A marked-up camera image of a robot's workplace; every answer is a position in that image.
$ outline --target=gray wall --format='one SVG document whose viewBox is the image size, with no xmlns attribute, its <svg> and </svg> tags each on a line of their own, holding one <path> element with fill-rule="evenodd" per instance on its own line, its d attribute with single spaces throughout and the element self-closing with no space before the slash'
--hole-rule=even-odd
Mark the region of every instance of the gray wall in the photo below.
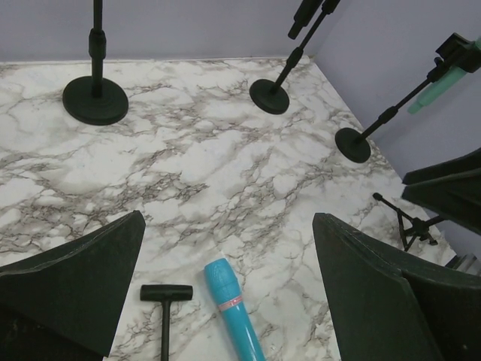
<svg viewBox="0 0 481 361">
<path fill-rule="evenodd" d="M 111 59 L 287 56 L 301 0 L 107 0 Z M 86 59 L 92 0 L 1 0 L 0 61 Z M 319 49 L 319 35 L 307 54 Z"/>
<path fill-rule="evenodd" d="M 479 0 L 346 2 L 316 62 L 363 126 L 425 79 L 434 51 L 450 34 L 470 40 L 481 35 Z M 480 96 L 478 71 L 415 116 L 403 109 L 372 139 L 401 176 L 465 155 L 481 147 Z M 450 222 L 440 228 L 457 252 L 481 258 L 479 236 Z"/>
</svg>

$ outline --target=hammer head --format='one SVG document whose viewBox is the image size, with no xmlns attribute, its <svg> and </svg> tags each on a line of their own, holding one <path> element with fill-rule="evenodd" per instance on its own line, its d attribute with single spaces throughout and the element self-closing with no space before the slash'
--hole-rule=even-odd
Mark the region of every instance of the hammer head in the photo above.
<svg viewBox="0 0 481 361">
<path fill-rule="evenodd" d="M 192 286 L 184 286 L 181 284 L 145 284 L 141 287 L 141 301 L 190 301 L 193 293 L 194 290 Z"/>
</svg>

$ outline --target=tabletop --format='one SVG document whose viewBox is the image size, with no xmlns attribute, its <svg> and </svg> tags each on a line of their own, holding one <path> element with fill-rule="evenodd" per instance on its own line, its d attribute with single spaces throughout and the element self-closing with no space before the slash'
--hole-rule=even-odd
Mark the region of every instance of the tabletop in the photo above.
<svg viewBox="0 0 481 361">
<path fill-rule="evenodd" d="M 275 79 L 284 59 L 107 62 L 130 109 L 121 122 L 88 126 L 62 106 L 62 90 L 89 64 L 0 65 L 0 265 L 76 239 L 133 210 L 147 227 L 108 361 L 160 354 L 160 305 L 142 284 L 191 284 L 173 304 L 171 360 L 236 360 L 207 291 L 206 264 L 225 257 L 237 273 L 269 360 L 338 361 L 312 219 L 331 213 L 401 248 L 395 213 L 401 179 L 372 144 L 365 164 L 345 159 L 334 134 L 360 129 L 314 62 L 303 58 L 284 87 L 288 111 L 266 114 L 249 85 Z M 454 255 L 416 242 L 437 264 Z"/>
</svg>

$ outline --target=microphone stand base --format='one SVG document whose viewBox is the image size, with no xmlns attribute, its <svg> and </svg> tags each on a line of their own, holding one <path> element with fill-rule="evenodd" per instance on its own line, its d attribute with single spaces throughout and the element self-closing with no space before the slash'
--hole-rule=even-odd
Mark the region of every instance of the microphone stand base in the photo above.
<svg viewBox="0 0 481 361">
<path fill-rule="evenodd" d="M 129 110 L 129 100 L 123 89 L 105 78 L 102 79 L 102 97 L 92 96 L 92 77 L 79 77 L 67 84 L 62 101 L 72 117 L 93 126 L 117 123 Z"/>
<path fill-rule="evenodd" d="M 360 136 L 357 130 L 342 128 L 336 133 L 336 145 L 340 152 L 349 160 L 364 163 L 371 156 L 371 147 L 366 139 L 354 142 Z"/>
<path fill-rule="evenodd" d="M 249 89 L 250 98 L 266 113 L 284 114 L 289 107 L 289 96 L 282 87 L 272 93 L 273 85 L 274 82 L 271 80 L 256 80 Z"/>
</svg>

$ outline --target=desk microphone stand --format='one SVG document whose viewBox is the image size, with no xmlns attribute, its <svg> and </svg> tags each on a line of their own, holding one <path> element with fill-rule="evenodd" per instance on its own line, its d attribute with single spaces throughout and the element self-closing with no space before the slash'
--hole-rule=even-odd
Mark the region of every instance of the desk microphone stand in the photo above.
<svg viewBox="0 0 481 361">
<path fill-rule="evenodd" d="M 302 41 L 299 47 L 296 47 L 292 51 L 291 55 L 287 59 L 286 66 L 280 73 L 279 77 L 275 82 L 267 79 L 257 80 L 250 87 L 250 97 L 256 103 L 256 105 L 263 111 L 269 114 L 283 114 L 287 111 L 289 107 L 289 96 L 286 91 L 281 87 L 287 75 L 291 72 L 293 68 L 299 63 L 301 57 L 304 54 L 304 48 L 306 47 L 309 40 L 313 37 L 314 32 L 329 14 L 332 14 L 339 4 L 340 0 L 325 0 L 322 5 L 322 12 L 317 18 L 313 27 L 309 30 L 306 37 Z M 319 8 L 322 0 L 304 0 L 296 13 L 294 19 L 295 24 L 289 32 L 290 38 L 297 37 L 297 34 L 301 31 L 302 26 L 306 26 L 313 15 Z"/>
<path fill-rule="evenodd" d="M 441 216 L 433 217 L 430 220 L 420 220 L 418 217 L 412 218 L 400 208 L 386 201 L 379 193 L 374 193 L 373 197 L 378 202 L 382 202 L 390 207 L 398 215 L 399 234 L 401 235 L 401 241 L 403 242 L 404 252 L 407 252 L 411 248 L 417 238 L 419 238 L 420 241 L 428 239 L 431 246 L 437 245 L 437 241 L 433 238 L 431 233 L 429 233 L 429 228 L 443 222 L 444 218 Z M 412 225 L 408 229 L 404 228 L 404 218 L 409 220 Z"/>
<path fill-rule="evenodd" d="M 437 50 L 440 55 L 434 59 L 436 67 L 433 68 L 426 79 L 417 86 L 411 93 L 404 97 L 396 105 L 387 108 L 377 120 L 371 124 L 363 133 L 351 128 L 342 128 L 336 133 L 336 145 L 341 153 L 349 160 L 356 163 L 364 163 L 371 156 L 371 147 L 367 138 L 373 134 L 381 125 L 386 124 L 398 113 L 409 100 L 418 95 L 429 84 L 438 82 L 453 67 L 460 67 L 467 72 L 475 72 L 481 66 L 480 52 L 469 47 L 466 41 L 457 34 L 452 34 Z"/>
<path fill-rule="evenodd" d="M 107 39 L 102 30 L 102 0 L 94 0 L 93 11 L 93 29 L 89 36 L 92 76 L 71 81 L 62 100 L 67 112 L 80 122 L 107 126 L 127 114 L 129 100 L 120 86 L 103 78 Z"/>
</svg>

